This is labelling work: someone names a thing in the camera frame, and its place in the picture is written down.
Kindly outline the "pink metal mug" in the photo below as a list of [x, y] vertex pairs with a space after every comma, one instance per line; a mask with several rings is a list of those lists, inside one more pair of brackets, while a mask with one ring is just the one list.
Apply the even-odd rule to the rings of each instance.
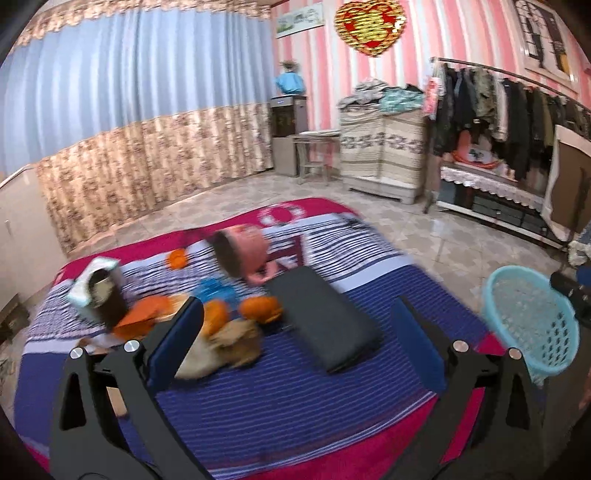
[[255, 225], [226, 227], [207, 238], [221, 269], [233, 279], [242, 279], [252, 286], [262, 286], [279, 272], [276, 261], [270, 260], [270, 241]]

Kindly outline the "water dispenser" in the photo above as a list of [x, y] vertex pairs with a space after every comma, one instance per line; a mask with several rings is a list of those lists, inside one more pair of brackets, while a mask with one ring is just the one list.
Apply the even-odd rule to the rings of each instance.
[[307, 96], [281, 95], [270, 99], [271, 153], [276, 174], [298, 175], [294, 136], [307, 130]]

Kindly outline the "framed wall picture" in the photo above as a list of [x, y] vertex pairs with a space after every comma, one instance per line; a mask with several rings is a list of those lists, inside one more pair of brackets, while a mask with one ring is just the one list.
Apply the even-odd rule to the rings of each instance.
[[576, 77], [556, 13], [539, 1], [517, 0], [512, 5], [522, 37], [525, 68], [574, 90]]

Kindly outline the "small orange plastic lid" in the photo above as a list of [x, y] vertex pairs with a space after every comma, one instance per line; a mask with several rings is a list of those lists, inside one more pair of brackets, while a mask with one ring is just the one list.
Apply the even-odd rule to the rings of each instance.
[[171, 270], [180, 270], [185, 268], [188, 263], [186, 250], [183, 248], [172, 250], [168, 254], [166, 262]]

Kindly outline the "blue covered water bottle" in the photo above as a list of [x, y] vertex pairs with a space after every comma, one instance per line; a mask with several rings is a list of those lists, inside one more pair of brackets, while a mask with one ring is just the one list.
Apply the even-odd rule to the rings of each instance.
[[300, 66], [294, 60], [284, 60], [280, 63], [283, 72], [276, 77], [276, 87], [283, 95], [304, 95], [304, 79], [300, 75]]

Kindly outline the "light blue plastic basket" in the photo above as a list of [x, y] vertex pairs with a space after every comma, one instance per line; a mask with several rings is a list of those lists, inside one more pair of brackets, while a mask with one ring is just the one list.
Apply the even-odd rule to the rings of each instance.
[[571, 302], [531, 268], [495, 270], [483, 290], [482, 317], [507, 348], [524, 355], [532, 381], [542, 385], [574, 361], [580, 330]]

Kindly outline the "brown framed board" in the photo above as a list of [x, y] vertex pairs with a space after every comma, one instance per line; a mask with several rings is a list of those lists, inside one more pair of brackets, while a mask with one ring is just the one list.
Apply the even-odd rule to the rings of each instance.
[[590, 141], [564, 127], [555, 128], [555, 139], [541, 216], [559, 242], [581, 233], [590, 221], [590, 193], [576, 214], [583, 180], [590, 179]]

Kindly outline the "teal tissue box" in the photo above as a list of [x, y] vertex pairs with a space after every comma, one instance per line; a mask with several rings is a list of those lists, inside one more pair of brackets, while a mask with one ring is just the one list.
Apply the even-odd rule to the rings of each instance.
[[83, 269], [82, 273], [74, 280], [69, 289], [66, 299], [68, 303], [87, 321], [97, 323], [98, 314], [95, 312], [89, 291], [89, 279], [97, 270], [106, 270], [114, 279], [115, 283], [121, 287], [124, 278], [120, 269], [120, 262], [109, 257], [95, 257]]

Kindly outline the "pile of clothes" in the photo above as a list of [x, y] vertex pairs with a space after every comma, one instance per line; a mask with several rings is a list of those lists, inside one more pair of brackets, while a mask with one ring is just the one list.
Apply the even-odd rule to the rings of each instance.
[[391, 86], [382, 80], [369, 79], [356, 85], [351, 95], [339, 100], [338, 109], [369, 107], [386, 114], [400, 114], [421, 109], [424, 98], [424, 92], [415, 85]]

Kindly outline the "low tv stand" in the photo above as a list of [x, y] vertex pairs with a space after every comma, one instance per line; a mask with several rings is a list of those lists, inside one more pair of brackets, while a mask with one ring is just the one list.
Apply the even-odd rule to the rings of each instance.
[[488, 225], [561, 249], [542, 219], [544, 197], [517, 182], [468, 165], [444, 162], [436, 205]]

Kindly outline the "landscape wall poster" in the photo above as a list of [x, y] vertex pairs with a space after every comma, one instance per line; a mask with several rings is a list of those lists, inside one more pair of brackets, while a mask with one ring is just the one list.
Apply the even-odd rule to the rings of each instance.
[[315, 29], [325, 25], [322, 2], [281, 14], [276, 20], [276, 38]]

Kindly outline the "patterned cloth covered cabinet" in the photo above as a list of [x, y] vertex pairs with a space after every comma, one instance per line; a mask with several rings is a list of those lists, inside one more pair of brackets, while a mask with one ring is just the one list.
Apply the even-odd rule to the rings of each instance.
[[419, 109], [360, 106], [339, 115], [339, 169], [349, 190], [414, 204], [425, 184], [425, 124]]

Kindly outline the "dark cup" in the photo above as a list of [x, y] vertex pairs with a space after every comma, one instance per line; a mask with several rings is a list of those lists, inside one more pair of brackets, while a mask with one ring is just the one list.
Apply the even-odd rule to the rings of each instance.
[[129, 311], [118, 283], [109, 270], [101, 268], [90, 275], [87, 287], [98, 320], [112, 331]]

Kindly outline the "striped blue red tablecloth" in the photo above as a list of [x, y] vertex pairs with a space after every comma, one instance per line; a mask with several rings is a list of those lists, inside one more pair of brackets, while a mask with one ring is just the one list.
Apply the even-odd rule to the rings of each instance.
[[[379, 479], [386, 473], [436, 401], [394, 334], [391, 306], [399, 296], [450, 339], [464, 339], [482, 353], [504, 353], [476, 314], [345, 205], [325, 198], [294, 200], [209, 225], [204, 234], [237, 224], [266, 227], [270, 252], [290, 248], [293, 237], [301, 236], [305, 264], [379, 323], [383, 343], [367, 360], [328, 374], [304, 351], [294, 330], [280, 327], [264, 338], [263, 356], [252, 367], [222, 368], [158, 393], [181, 440], [216, 479]], [[199, 231], [176, 231], [101, 255], [120, 261], [123, 294], [134, 302], [190, 292], [201, 279], [221, 278], [201, 239]], [[184, 246], [188, 265], [170, 270], [168, 252]], [[69, 351], [83, 337], [114, 343], [66, 299], [92, 258], [61, 269], [24, 345], [15, 429], [46, 458], [53, 402]]]

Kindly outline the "blue plastic wrapper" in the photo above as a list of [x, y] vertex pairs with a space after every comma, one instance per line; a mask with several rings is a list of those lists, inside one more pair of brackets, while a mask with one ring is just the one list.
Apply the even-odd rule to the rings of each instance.
[[190, 295], [200, 299], [202, 304], [211, 300], [222, 300], [230, 310], [238, 309], [239, 299], [235, 287], [222, 278], [206, 277], [198, 281]]

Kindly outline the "red gold heart decoration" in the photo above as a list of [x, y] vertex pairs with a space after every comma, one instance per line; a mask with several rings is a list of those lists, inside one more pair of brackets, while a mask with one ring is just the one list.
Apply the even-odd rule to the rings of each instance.
[[351, 1], [335, 12], [335, 31], [349, 47], [370, 57], [382, 55], [403, 35], [407, 16], [399, 1]]

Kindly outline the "clothes rack with garments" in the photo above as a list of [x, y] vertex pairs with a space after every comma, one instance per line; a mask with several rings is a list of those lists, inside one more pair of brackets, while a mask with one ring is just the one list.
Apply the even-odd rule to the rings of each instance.
[[432, 153], [513, 182], [550, 171], [559, 126], [590, 138], [588, 108], [484, 66], [432, 60], [426, 92]]

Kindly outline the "black rectangular case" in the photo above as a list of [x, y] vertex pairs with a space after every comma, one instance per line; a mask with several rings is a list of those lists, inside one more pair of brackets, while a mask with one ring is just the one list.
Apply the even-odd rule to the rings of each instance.
[[335, 373], [366, 358], [382, 343], [379, 323], [314, 269], [295, 267], [266, 282], [298, 341], [322, 369]]

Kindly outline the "white side cabinet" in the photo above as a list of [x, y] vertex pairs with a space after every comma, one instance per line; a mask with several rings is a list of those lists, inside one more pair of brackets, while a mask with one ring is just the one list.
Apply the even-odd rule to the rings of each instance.
[[1, 306], [43, 290], [65, 263], [37, 174], [27, 165], [1, 183]]

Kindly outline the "orange plastic wrapper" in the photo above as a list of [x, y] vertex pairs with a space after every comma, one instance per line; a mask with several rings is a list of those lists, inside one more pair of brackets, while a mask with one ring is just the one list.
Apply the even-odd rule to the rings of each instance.
[[112, 330], [115, 337], [127, 341], [145, 337], [160, 322], [171, 320], [186, 302], [186, 293], [152, 295], [135, 302]]

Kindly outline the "blue and floral curtain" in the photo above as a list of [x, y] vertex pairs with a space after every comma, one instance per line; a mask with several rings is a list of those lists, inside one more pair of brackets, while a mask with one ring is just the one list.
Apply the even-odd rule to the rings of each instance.
[[270, 7], [67, 1], [4, 34], [1, 167], [32, 165], [60, 247], [270, 168]]

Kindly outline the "small wooden stool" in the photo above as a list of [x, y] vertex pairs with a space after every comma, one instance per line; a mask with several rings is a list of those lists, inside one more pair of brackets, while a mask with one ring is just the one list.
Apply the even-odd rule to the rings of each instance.
[[339, 129], [304, 131], [293, 136], [297, 181], [304, 184], [318, 174], [325, 184], [332, 178], [332, 150], [339, 145]]

